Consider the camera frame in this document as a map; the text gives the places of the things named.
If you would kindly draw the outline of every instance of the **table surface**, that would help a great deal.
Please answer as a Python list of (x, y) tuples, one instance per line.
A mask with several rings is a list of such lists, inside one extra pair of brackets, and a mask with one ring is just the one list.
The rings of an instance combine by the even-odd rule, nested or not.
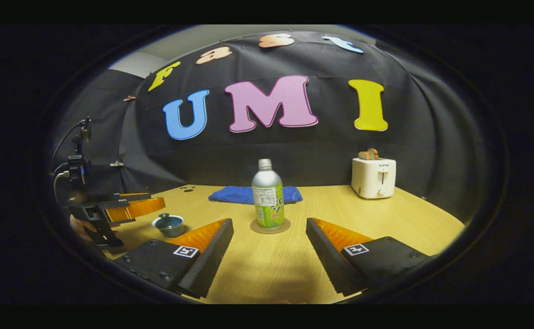
[[(280, 300), (329, 304), (352, 297), (334, 290), (305, 235), (308, 217), (372, 239), (390, 236), (426, 255), (440, 253), (464, 229), (448, 212), (404, 190), (396, 188), (390, 198), (365, 200), (346, 185), (298, 187), (303, 200), (284, 206), (291, 227), (282, 233), (261, 234), (250, 229), (255, 220), (253, 205), (208, 200), (222, 188), (185, 185), (154, 194), (152, 197), (164, 198), (166, 208), (115, 228), (127, 250), (132, 250), (150, 239), (169, 240), (150, 224), (163, 212), (183, 217), (186, 231), (231, 218), (234, 234), (208, 296), (195, 299), (208, 304), (273, 304)], [(105, 254), (112, 259), (122, 256)]]

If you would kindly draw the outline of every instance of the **blue towel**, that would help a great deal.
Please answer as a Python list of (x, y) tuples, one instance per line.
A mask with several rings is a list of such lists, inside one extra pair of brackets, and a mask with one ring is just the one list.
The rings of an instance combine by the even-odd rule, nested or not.
[[(232, 203), (244, 203), (255, 204), (253, 199), (252, 187), (241, 186), (227, 186), (222, 190), (216, 191), (211, 196), (208, 196), (208, 200), (220, 201), (220, 202), (232, 202)], [(294, 202), (300, 202), (303, 200), (302, 194), (299, 190), (293, 186), (283, 187), (283, 203), (289, 204)]]

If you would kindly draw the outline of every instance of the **round coaster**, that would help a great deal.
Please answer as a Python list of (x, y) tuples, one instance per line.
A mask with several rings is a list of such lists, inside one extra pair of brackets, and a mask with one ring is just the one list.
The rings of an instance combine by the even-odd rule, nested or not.
[(260, 227), (256, 220), (251, 222), (251, 229), (261, 234), (281, 233), (283, 231), (286, 231), (291, 226), (292, 226), (292, 223), (287, 218), (284, 219), (283, 225), (281, 225), (280, 227), (276, 227), (276, 228)]

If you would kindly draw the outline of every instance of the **bottle label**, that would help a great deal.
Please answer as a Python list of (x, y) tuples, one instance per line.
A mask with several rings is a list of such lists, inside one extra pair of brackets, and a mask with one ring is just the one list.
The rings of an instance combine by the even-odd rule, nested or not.
[(283, 225), (283, 185), (253, 186), (253, 198), (260, 227), (275, 228)]

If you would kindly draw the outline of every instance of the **small bowl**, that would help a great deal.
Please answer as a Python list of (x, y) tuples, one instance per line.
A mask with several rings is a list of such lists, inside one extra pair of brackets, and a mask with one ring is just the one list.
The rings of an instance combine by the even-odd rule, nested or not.
[(158, 217), (151, 222), (151, 226), (158, 229), (169, 238), (177, 237), (184, 231), (184, 218), (176, 215)]

